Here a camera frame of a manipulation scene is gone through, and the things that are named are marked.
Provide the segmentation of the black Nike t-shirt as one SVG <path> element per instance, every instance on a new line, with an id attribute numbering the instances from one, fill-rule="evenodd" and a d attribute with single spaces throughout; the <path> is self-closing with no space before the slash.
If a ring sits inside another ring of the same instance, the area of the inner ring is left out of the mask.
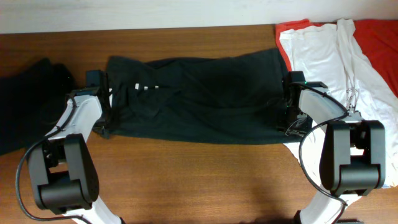
<path id="1" fill-rule="evenodd" d="M 277 49 L 226 58 L 152 62 L 113 56 L 112 134 L 213 144 L 282 144 L 300 137 L 279 129 L 287 75 Z"/>

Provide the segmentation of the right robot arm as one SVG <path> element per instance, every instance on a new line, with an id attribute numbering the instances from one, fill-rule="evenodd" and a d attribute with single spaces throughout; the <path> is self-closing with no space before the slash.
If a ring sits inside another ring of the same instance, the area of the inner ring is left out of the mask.
<path id="1" fill-rule="evenodd" d="M 311 202 L 296 212 L 294 223 L 341 223 L 349 205 L 386 179 L 386 140 L 383 124 L 365 120 L 329 95 L 323 82 L 306 81 L 303 72 L 282 79 L 287 111 L 277 129 L 301 137 L 298 159 L 304 175 L 317 190 Z M 320 184 L 309 177 L 303 145 L 316 129 L 325 133 L 320 153 Z"/>

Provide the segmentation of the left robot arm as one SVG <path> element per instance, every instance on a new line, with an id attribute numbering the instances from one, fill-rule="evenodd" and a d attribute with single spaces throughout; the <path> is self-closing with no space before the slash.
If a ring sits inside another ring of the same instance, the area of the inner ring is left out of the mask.
<path id="1" fill-rule="evenodd" d="M 101 70 L 86 73 L 86 87 L 67 95 L 67 107 L 43 139 L 31 146 L 26 162 L 34 202 L 55 220 L 76 223 L 123 223 L 105 205 L 86 142 L 91 132 L 109 138 L 111 89 Z"/>

